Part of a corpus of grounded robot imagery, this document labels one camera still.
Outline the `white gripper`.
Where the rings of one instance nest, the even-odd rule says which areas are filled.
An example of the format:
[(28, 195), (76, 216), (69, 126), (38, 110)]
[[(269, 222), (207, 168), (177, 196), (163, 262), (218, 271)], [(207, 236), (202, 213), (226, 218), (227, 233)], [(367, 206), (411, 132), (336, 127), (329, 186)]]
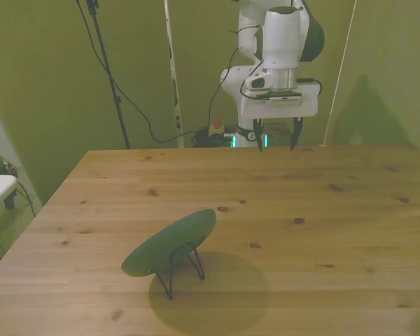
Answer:
[(253, 120), (253, 131), (260, 152), (263, 151), (263, 121), (270, 118), (294, 118), (293, 132), (290, 138), (290, 150), (298, 144), (302, 132), (304, 118), (318, 113), (319, 84), (303, 83), (294, 90), (290, 97), (275, 97), (268, 100), (253, 100), (243, 97), (240, 116)]

